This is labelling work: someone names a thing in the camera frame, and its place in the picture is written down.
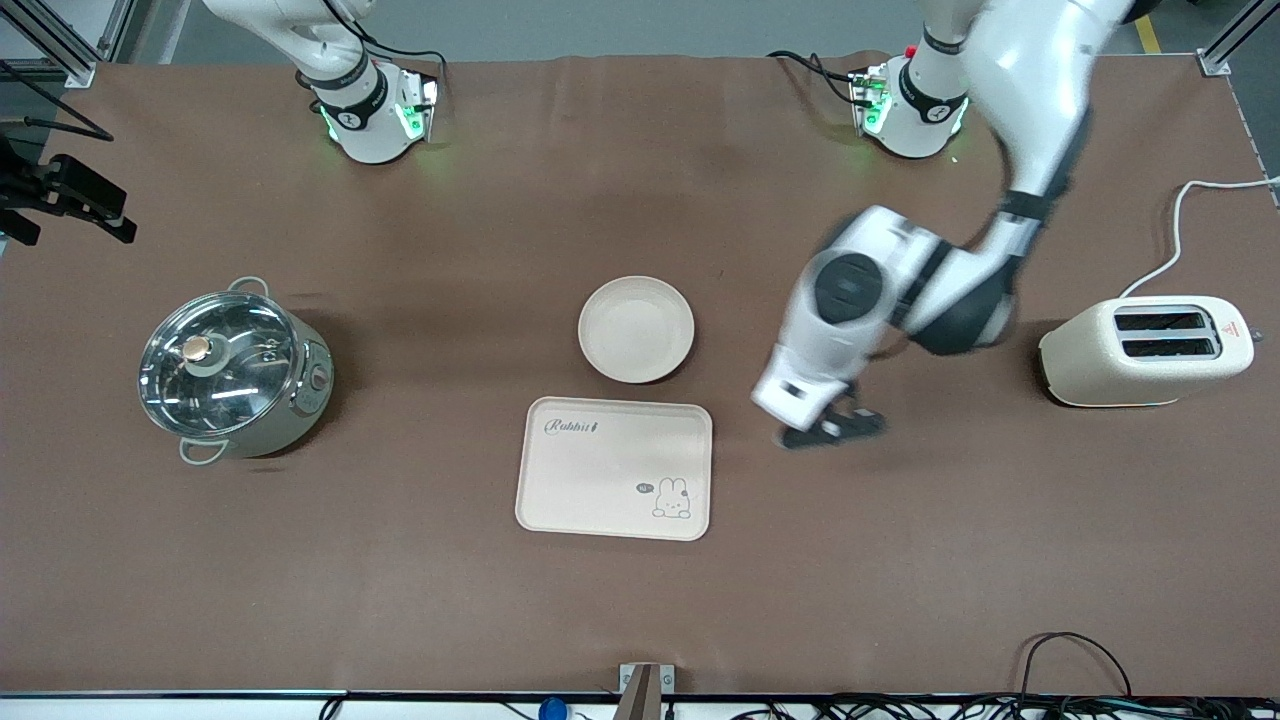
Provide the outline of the glass pot lid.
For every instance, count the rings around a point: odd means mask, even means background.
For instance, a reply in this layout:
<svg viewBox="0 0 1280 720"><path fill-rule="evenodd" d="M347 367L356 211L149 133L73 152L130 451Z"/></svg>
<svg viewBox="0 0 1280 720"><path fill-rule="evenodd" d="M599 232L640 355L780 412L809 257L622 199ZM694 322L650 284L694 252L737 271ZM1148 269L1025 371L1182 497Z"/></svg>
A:
<svg viewBox="0 0 1280 720"><path fill-rule="evenodd" d="M206 293L178 307L148 338L140 404L175 436L228 436L285 396L298 359L294 323L274 301L243 290Z"/></svg>

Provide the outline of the beige round plate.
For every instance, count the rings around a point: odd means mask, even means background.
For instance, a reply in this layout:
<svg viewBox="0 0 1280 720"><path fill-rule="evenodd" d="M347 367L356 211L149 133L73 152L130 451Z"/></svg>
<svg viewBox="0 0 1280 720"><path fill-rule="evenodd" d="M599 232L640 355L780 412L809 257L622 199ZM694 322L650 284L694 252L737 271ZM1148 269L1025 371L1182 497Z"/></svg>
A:
<svg viewBox="0 0 1280 720"><path fill-rule="evenodd" d="M689 301L649 275L604 283L584 304L579 347L603 377L625 384L663 380L685 363L695 340Z"/></svg>

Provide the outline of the cream two-slot toaster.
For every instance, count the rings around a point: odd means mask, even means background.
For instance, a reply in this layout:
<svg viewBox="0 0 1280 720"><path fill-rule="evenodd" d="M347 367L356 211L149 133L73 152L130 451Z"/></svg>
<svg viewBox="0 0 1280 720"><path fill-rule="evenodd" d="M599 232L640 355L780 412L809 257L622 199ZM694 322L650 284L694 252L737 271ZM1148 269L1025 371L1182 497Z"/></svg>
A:
<svg viewBox="0 0 1280 720"><path fill-rule="evenodd" d="M1242 374L1258 336L1231 302L1207 295L1096 304L1039 341L1048 393L1073 407L1160 407Z"/></svg>

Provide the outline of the beige rabbit print tray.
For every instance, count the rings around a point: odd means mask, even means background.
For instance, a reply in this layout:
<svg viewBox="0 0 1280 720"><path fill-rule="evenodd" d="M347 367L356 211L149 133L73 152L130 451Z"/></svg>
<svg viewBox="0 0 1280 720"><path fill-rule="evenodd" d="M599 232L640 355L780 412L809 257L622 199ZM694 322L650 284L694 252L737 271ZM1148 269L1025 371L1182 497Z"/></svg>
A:
<svg viewBox="0 0 1280 720"><path fill-rule="evenodd" d="M692 404L539 398L515 518L532 532L698 541L710 527L713 433Z"/></svg>

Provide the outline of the grey-green electric pot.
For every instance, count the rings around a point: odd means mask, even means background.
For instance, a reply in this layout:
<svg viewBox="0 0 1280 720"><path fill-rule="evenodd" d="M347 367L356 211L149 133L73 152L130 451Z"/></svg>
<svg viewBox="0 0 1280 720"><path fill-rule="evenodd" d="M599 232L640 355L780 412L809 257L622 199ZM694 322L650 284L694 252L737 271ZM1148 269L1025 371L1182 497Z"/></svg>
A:
<svg viewBox="0 0 1280 720"><path fill-rule="evenodd" d="M177 437L180 459L196 468L227 459L268 456L288 448L317 423L329 404L335 379L328 342L308 323L284 309L273 297L266 281L255 275L241 277L224 291L228 290L262 295L283 309L297 331L300 359L285 396L264 418L228 436L206 439L192 439L166 430Z"/></svg>

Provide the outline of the aluminium frame profile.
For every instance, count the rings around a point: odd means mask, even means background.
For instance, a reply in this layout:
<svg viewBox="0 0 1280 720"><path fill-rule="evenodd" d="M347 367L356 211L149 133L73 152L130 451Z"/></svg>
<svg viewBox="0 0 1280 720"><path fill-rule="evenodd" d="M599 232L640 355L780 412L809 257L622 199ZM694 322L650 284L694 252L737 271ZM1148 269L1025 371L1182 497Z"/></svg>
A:
<svg viewBox="0 0 1280 720"><path fill-rule="evenodd" d="M138 0L0 0L0 60L87 88L122 55Z"/></svg>
<svg viewBox="0 0 1280 720"><path fill-rule="evenodd" d="M1196 50L1203 77L1230 76L1229 58L1276 12L1280 0L1245 0L1242 9L1206 44Z"/></svg>

